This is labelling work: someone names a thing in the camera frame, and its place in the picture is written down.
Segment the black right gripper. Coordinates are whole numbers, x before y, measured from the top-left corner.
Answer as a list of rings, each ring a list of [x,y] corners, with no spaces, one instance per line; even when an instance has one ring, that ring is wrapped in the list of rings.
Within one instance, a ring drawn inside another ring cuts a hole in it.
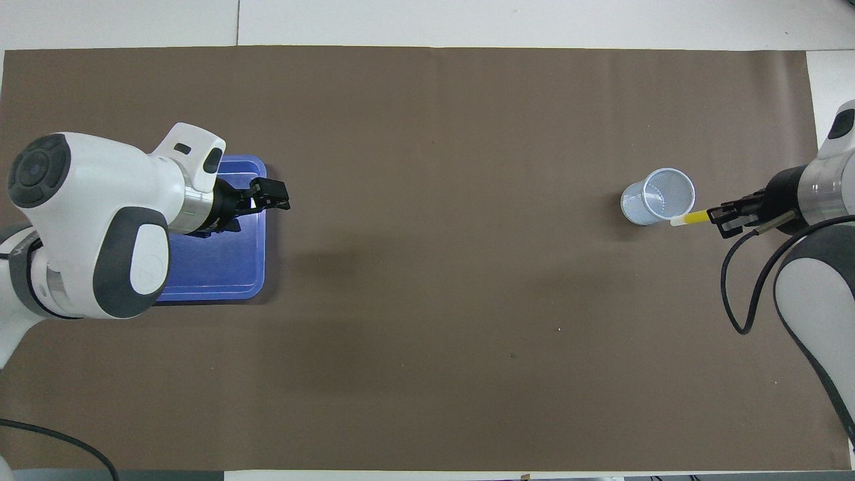
[[[722,238],[732,238],[741,234],[745,227],[757,223],[759,217],[755,213],[758,210],[761,223],[771,222],[793,211],[794,219],[782,223],[778,229],[784,234],[797,234],[808,226],[799,205],[799,183],[805,170],[804,167],[786,168],[773,176],[763,190],[752,192],[739,200],[727,201],[720,205],[721,209],[708,209],[709,221],[715,225]]]

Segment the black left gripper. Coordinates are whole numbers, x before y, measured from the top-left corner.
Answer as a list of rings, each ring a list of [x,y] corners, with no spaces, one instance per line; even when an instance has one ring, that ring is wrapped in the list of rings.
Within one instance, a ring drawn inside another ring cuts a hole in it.
[[[240,216],[247,215],[251,203],[256,210],[290,210],[291,202],[287,186],[280,180],[254,178],[250,188],[235,188],[226,180],[216,180],[213,201],[207,218],[198,228],[184,232],[183,236],[210,238],[224,232],[240,232]]]

